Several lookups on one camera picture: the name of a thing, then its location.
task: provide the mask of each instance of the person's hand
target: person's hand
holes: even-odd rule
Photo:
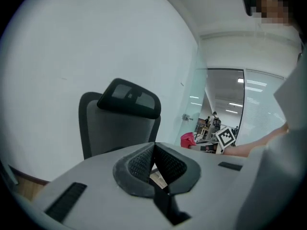
[[[288,129],[289,129],[289,126],[288,126],[288,123],[286,122],[283,126],[281,126],[280,128],[280,131],[283,132],[283,133],[287,133]]]

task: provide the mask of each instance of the ceiling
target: ceiling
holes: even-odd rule
[[[215,99],[229,101],[236,104],[244,102],[244,84],[238,82],[238,78],[243,78],[243,71],[239,70],[208,70],[209,81],[215,89]]]
[[[207,81],[210,89],[215,91],[215,110],[230,110],[242,113],[242,107],[230,105],[229,103],[244,103],[244,84],[238,82],[238,78],[243,77],[243,71],[227,69],[210,69],[208,70]]]
[[[247,16],[242,0],[178,1],[184,9],[174,0],[170,3],[177,9],[194,35],[197,34],[202,37],[221,32],[256,31],[274,34],[293,42],[300,42],[298,33],[293,27],[265,24],[259,18]]]

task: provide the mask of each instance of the red object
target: red object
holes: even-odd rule
[[[180,145],[183,148],[189,148],[189,146],[196,146],[194,135],[192,132],[186,133],[180,137],[181,142]]]

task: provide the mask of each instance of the chair headrest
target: chair headrest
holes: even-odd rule
[[[114,79],[97,102],[97,106],[111,112],[157,119],[161,103],[154,93],[123,79]]]

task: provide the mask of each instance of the glass door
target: glass door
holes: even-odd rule
[[[178,136],[175,141],[175,145],[180,146],[180,137],[188,132],[194,132],[197,125],[199,115],[201,113],[201,107],[205,96],[205,87],[207,82],[207,67],[204,62],[201,48],[199,47],[194,74],[192,79],[191,90],[189,96],[188,105],[184,114],[189,115],[189,120],[182,120]]]

